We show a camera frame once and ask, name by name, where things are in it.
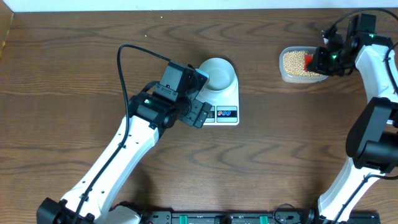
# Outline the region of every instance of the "green connector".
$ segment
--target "green connector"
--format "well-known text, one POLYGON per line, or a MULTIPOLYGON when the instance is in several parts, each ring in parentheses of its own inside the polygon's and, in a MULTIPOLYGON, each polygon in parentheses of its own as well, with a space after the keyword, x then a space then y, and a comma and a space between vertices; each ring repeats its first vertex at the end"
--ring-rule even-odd
POLYGON ((267 216, 261 216, 260 217, 260 224, 268 224, 268 217, 267 216))
POLYGON ((180 215, 180 224, 188 224, 188 215, 180 215))

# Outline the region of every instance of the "container of beans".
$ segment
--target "container of beans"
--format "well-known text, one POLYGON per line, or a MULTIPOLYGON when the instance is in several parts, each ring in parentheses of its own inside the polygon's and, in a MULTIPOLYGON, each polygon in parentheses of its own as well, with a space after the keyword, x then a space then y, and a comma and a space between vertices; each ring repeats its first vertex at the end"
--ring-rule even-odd
POLYGON ((316 47, 288 47, 279 56, 279 69, 282 79, 289 83, 315 83, 328 78, 315 72, 306 72, 306 55, 315 54, 316 47))

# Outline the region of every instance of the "wooden table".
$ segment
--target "wooden table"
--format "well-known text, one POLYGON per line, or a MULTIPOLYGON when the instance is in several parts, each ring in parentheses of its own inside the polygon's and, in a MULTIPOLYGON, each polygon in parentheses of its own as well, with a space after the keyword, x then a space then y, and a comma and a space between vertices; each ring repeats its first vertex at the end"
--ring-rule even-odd
MULTIPOLYGON (((108 145, 124 114, 116 68, 121 43, 196 67, 227 58, 239 77, 241 122, 202 129, 176 123, 115 203, 201 211, 273 210, 281 203, 307 208, 342 168, 346 135, 366 95, 358 73, 285 83, 279 54, 322 45, 320 31, 348 11, 17 13, 0 60, 0 223, 35 223, 43 199, 59 200, 108 145)), ((395 21, 377 19, 378 33, 398 37, 395 21)), ((340 24, 344 34, 347 25, 340 24)), ((166 66, 131 49, 122 58, 129 96, 160 80, 166 66)), ((397 189, 398 182, 379 181, 356 209, 396 223, 397 189)))

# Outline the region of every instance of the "clear plastic container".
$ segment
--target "clear plastic container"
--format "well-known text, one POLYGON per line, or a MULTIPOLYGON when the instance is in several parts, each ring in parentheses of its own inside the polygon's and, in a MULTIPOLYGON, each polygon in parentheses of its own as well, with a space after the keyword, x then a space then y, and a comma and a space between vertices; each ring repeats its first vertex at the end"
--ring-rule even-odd
POLYGON ((282 79, 285 82, 289 83, 315 83, 315 82, 320 82, 328 78, 327 75, 322 75, 318 77, 305 77, 305 76, 300 76, 300 75, 291 75, 285 71, 284 68, 284 54, 286 52, 292 52, 292 51, 301 51, 304 50, 308 54, 315 54, 316 47, 288 47, 285 50, 280 53, 279 56, 279 70, 280 74, 282 75, 282 79))

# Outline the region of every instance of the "white wall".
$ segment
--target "white wall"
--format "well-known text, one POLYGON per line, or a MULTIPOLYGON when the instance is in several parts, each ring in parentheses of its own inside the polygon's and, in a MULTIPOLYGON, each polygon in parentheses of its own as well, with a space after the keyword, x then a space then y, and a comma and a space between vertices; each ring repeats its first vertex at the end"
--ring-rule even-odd
POLYGON ((398 0, 3 0, 14 12, 398 7, 398 0))

